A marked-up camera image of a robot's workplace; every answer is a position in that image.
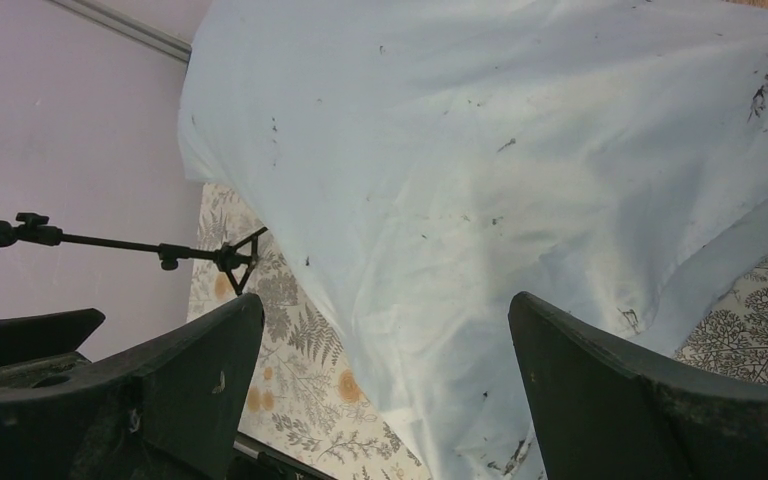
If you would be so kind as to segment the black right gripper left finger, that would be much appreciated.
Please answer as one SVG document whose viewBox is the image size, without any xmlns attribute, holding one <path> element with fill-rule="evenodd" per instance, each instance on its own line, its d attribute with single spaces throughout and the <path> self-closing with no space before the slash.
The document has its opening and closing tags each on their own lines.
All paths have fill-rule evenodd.
<svg viewBox="0 0 768 480">
<path fill-rule="evenodd" d="M 222 479 L 264 331 L 241 295 L 97 362 L 0 367 L 0 479 Z"/>
</svg>

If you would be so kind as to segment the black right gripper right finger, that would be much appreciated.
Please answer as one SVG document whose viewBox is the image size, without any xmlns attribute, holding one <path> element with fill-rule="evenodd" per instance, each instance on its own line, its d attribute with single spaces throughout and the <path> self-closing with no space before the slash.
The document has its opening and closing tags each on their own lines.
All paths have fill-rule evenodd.
<svg viewBox="0 0 768 480">
<path fill-rule="evenodd" d="M 768 479 L 768 385 L 700 370 L 527 292 L 508 322 L 551 479 Z"/>
</svg>

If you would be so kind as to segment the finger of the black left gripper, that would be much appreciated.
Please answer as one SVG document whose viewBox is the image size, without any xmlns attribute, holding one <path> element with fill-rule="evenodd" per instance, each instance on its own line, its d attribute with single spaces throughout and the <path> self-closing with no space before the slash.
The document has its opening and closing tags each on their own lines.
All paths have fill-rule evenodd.
<svg viewBox="0 0 768 480">
<path fill-rule="evenodd" d="M 0 319 L 0 367 L 74 352 L 105 319 L 95 308 Z"/>
</svg>

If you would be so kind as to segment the light blue pillowcase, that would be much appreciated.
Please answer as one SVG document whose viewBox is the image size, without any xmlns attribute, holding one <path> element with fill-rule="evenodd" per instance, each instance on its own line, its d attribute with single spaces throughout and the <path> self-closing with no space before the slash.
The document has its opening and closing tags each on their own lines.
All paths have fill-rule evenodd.
<svg viewBox="0 0 768 480">
<path fill-rule="evenodd" d="M 433 478 L 534 479 L 515 294 L 672 353 L 768 254 L 768 10 L 215 1 L 178 140 Z"/>
</svg>

